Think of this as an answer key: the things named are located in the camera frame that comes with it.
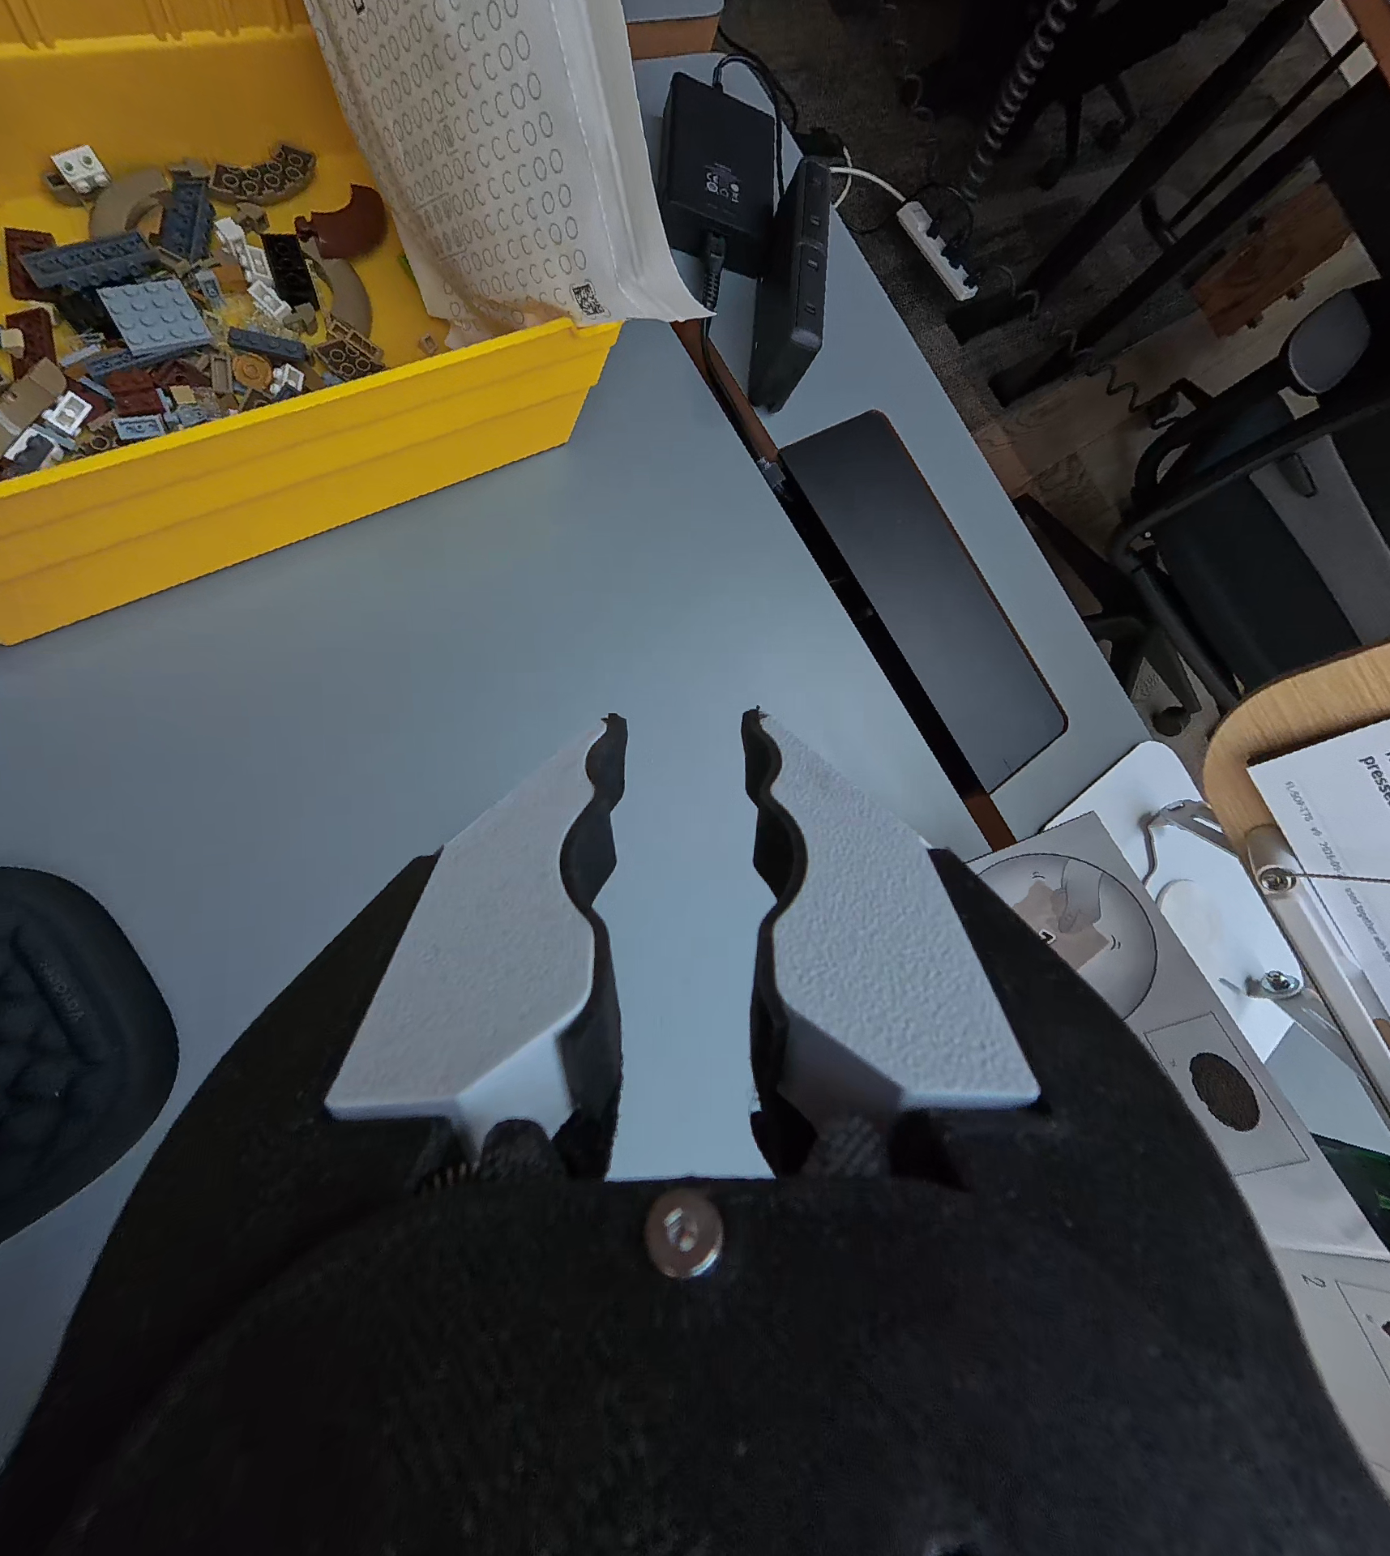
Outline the black flat pad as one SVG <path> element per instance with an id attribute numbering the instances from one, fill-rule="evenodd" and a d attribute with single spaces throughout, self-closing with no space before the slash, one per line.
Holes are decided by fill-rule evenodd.
<path id="1" fill-rule="evenodd" d="M 994 791 L 1066 731 L 1034 653 L 881 411 L 781 445 L 781 468 L 980 790 Z"/>

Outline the white power strip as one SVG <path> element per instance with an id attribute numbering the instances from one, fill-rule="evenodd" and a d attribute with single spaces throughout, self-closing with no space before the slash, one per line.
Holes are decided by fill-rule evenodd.
<path id="1" fill-rule="evenodd" d="M 968 267 L 953 256 L 949 241 L 940 232 L 933 232 L 933 212 L 924 203 L 908 200 L 899 204 L 897 219 L 905 238 L 915 244 L 917 256 L 940 280 L 940 286 L 958 305 L 972 303 L 980 295 L 980 285 L 971 279 Z"/>

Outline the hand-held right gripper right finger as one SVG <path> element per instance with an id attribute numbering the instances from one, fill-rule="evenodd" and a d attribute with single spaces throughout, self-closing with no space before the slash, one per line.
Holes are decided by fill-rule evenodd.
<path id="1" fill-rule="evenodd" d="M 761 709 L 745 714 L 752 866 L 773 893 L 749 1000 L 752 1135 L 808 1155 L 839 1125 L 1037 1100 L 1003 1000 L 893 810 Z"/>

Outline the black office chair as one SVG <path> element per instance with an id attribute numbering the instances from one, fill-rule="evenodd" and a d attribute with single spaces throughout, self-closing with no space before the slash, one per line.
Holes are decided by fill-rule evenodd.
<path id="1" fill-rule="evenodd" d="M 1112 562 L 1219 709 L 1390 639 L 1390 280 L 1304 314 L 1143 449 Z"/>

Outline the yellow plastic bin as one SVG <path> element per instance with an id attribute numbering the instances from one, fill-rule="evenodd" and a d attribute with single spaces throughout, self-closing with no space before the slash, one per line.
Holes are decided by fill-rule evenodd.
<path id="1" fill-rule="evenodd" d="M 125 176 L 257 165 L 276 144 L 317 156 L 316 184 L 274 207 L 282 225 L 351 184 L 379 189 L 307 2 L 0 2 L 0 241 L 6 225 L 83 241 L 83 204 L 44 184 L 61 148 L 92 147 Z M 357 267 L 382 372 L 0 482 L 0 646 L 567 442 L 623 323 L 460 342 L 393 216 Z"/>

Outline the grey instruction booklet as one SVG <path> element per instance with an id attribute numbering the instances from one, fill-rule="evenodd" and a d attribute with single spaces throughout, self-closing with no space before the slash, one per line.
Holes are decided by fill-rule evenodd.
<path id="1" fill-rule="evenodd" d="M 1134 1028 L 1247 1196 L 1331 1399 L 1390 1496 L 1390 1254 L 1099 816 L 972 868 Z"/>

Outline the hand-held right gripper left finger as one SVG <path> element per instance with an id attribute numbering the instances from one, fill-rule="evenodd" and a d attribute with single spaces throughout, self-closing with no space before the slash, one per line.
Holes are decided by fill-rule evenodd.
<path id="1" fill-rule="evenodd" d="M 623 1019 L 596 896 L 615 871 L 626 718 L 604 716 L 436 857 L 327 1089 L 335 1117 L 443 1117 L 467 1158 L 536 1125 L 606 1173 Z"/>

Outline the black quilted wrist rest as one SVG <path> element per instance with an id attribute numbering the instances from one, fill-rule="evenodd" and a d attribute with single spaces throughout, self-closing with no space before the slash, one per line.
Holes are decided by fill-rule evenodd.
<path id="1" fill-rule="evenodd" d="M 126 1155 L 176 1078 L 176 1020 L 113 912 L 0 866 L 0 1243 Z"/>

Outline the pile of toy bricks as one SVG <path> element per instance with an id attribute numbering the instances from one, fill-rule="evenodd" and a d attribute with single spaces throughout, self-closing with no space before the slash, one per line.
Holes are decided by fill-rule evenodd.
<path id="1" fill-rule="evenodd" d="M 125 176 L 92 147 L 55 151 L 44 184 L 89 232 L 3 229 L 0 482 L 382 372 L 357 264 L 386 245 L 388 204 L 351 184 L 335 207 L 274 219 L 316 173 L 294 144 Z"/>

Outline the dark grey power bank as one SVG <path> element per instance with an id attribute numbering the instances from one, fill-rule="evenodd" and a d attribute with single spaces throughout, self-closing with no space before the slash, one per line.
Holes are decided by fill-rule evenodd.
<path id="1" fill-rule="evenodd" d="M 752 310 L 746 395 L 775 414 L 824 348 L 831 167 L 803 157 L 771 223 Z"/>

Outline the wooden document stand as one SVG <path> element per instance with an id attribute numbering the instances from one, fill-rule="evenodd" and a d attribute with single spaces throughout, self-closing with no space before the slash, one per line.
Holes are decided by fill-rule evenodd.
<path id="1" fill-rule="evenodd" d="M 1390 716 L 1390 639 L 1294 671 L 1253 693 L 1213 731 L 1206 777 L 1210 810 L 1278 926 L 1300 950 L 1304 992 L 1274 995 L 1346 1063 L 1390 1127 L 1390 1020 L 1385 1020 L 1334 921 L 1304 884 L 1249 765 Z"/>

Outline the black power adapter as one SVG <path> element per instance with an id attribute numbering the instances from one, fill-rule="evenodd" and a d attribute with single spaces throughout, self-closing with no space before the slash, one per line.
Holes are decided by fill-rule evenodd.
<path id="1" fill-rule="evenodd" d="M 662 110 L 656 187 L 670 250 L 701 257 L 708 238 L 723 238 L 727 272 L 765 272 L 775 214 L 771 113 L 677 71 Z"/>

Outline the white paper bag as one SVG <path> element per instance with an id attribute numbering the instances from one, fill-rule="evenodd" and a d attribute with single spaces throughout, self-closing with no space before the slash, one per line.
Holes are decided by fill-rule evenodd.
<path id="1" fill-rule="evenodd" d="M 357 144 L 460 342 L 705 319 L 665 235 L 621 2 L 307 2 Z"/>

